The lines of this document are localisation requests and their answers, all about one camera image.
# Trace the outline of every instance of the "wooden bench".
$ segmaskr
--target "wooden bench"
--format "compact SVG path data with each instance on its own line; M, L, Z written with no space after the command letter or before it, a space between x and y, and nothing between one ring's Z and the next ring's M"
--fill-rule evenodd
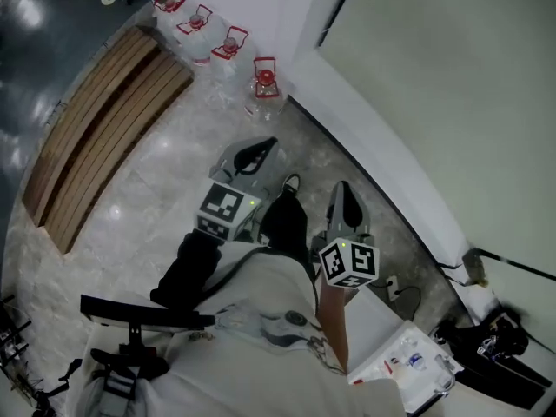
M126 155L191 82L189 70L162 52L103 116L80 148L46 219L45 228L63 254L71 250L96 200Z
M160 52L155 40L132 28L90 72L50 132L31 173L23 204L44 225L81 142L116 103L136 74Z

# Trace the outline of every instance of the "black shoe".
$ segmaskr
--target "black shoe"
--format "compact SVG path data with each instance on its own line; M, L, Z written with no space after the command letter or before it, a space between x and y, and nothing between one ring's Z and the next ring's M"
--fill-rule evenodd
M301 185L301 177L297 173L292 173L289 175L281 185L281 194L289 192L294 196L297 196L299 187Z

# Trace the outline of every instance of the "person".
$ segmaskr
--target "person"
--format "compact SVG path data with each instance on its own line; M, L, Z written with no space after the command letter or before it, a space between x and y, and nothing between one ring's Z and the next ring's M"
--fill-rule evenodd
M268 252L249 242L219 247L198 230L186 236L150 300L212 314L215 325L171 337L162 350L169 371L137 382L130 415L405 415L393 381L348 384L344 290L322 282L315 295L300 183L288 176L264 215ZM234 276L203 296L238 261ZM87 403L73 394L69 415L86 415Z

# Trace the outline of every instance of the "tile floor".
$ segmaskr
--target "tile floor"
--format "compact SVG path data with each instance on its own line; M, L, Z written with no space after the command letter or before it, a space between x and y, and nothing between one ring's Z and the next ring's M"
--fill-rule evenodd
M14 292L33 321L24 333L30 342L26 357L30 369L45 378L46 388L55 386L69 362L83 352L91 325L79 314L79 295L108 297L119 288L147 295L191 230L195 187L209 167L229 143L265 135L277 136L281 143L276 191L288 172L301 174L299 197L308 213L308 241L325 226L334 184L350 181L370 210L382 273L397 274L401 287L414 284L422 290L415 322L428 332L448 310L464 314L381 194L294 105L288 104L273 122L256 122L242 107L218 102L208 79L198 76L116 173L71 253L58 253L17 198L4 254L3 291ZM410 318L416 298L407 293L398 303L400 316Z

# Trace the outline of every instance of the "black pants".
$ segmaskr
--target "black pants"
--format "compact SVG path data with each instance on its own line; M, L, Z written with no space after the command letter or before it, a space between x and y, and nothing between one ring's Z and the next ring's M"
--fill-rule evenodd
M260 233L269 239L269 247L298 261L314 281L305 243L307 215L293 194L286 191L270 205ZM218 249L221 243L199 230L187 234L158 288L151 290L150 300L166 308L192 310L202 298L205 281L216 270L222 256Z

